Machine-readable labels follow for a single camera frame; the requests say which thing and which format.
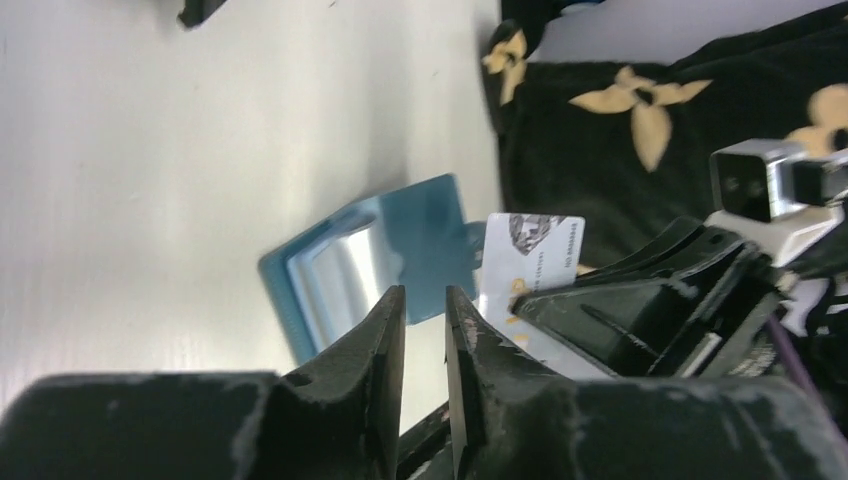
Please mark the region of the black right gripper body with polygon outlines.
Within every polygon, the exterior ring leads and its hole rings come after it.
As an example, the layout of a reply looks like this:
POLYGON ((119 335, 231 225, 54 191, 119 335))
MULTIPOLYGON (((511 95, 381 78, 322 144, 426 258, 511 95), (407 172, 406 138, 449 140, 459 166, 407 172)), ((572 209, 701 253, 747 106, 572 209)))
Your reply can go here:
POLYGON ((741 245, 706 296, 649 367, 651 377, 728 376, 784 298, 785 272, 753 245, 741 245))

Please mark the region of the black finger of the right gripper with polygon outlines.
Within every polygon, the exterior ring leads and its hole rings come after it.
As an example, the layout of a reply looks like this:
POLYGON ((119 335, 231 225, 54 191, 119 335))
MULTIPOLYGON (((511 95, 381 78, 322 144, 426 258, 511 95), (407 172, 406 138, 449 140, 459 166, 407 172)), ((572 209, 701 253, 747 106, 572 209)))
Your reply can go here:
POLYGON ((740 235, 680 217, 632 255, 522 295, 511 311, 613 375, 674 376, 713 330, 745 257, 740 235))

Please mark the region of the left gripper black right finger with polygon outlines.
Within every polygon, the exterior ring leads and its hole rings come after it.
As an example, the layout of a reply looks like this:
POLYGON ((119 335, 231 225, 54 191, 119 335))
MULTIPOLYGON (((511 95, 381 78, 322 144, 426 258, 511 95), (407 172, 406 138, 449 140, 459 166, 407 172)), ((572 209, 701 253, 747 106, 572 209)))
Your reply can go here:
POLYGON ((445 314, 455 478, 569 477, 569 380, 486 322, 460 287, 447 288, 445 314))

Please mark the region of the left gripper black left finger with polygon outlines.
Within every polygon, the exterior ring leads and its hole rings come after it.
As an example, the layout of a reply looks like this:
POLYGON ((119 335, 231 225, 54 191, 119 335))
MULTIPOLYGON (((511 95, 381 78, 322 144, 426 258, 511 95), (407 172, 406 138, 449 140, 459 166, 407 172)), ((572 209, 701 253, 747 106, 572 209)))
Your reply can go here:
POLYGON ((281 382, 284 479, 393 479, 406 296, 391 286, 365 318, 281 382))

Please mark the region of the blue leather card holder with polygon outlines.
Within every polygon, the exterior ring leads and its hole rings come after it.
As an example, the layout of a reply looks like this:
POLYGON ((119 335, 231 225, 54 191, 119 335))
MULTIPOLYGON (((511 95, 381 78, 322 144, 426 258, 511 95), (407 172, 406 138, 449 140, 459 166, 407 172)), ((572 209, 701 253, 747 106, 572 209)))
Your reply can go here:
POLYGON ((478 296, 485 224, 466 220, 457 179, 443 174, 348 204, 264 255, 258 271, 295 362, 353 329, 394 285, 406 322, 444 312, 444 290, 478 296))

